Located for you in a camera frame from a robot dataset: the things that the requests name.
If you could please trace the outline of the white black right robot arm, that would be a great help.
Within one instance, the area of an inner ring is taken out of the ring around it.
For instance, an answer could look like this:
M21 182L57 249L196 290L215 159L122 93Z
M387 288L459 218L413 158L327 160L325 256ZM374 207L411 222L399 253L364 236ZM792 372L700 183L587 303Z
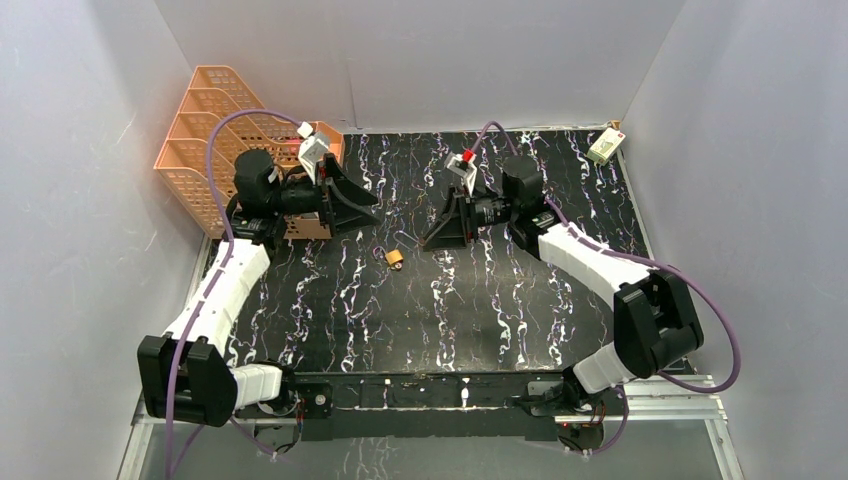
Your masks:
M590 413L603 393L648 379L699 349L704 334L687 283L659 267L623 259L581 233L545 195L544 176L527 157L510 157L502 190L477 179L473 153L451 153L445 167L461 179L452 186L421 241L425 251L452 250L477 240L480 229L504 224L512 241L534 258L579 281L613 313L613 339L563 371L560 385L529 393L514 405L530 414L559 409Z

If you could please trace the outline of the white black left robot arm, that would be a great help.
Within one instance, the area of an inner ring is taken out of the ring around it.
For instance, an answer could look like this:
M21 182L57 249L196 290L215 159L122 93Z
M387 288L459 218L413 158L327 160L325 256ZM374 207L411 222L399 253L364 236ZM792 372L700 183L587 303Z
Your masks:
M294 411L293 369L265 360L230 367L224 359L234 323L282 243L290 216L314 213L332 234L378 225L377 197L350 180L333 153L308 175L302 166L280 175L271 154L250 149L235 160L235 194L227 203L229 230L212 267L182 313L137 350L149 415L220 427L237 411L262 404L275 416Z

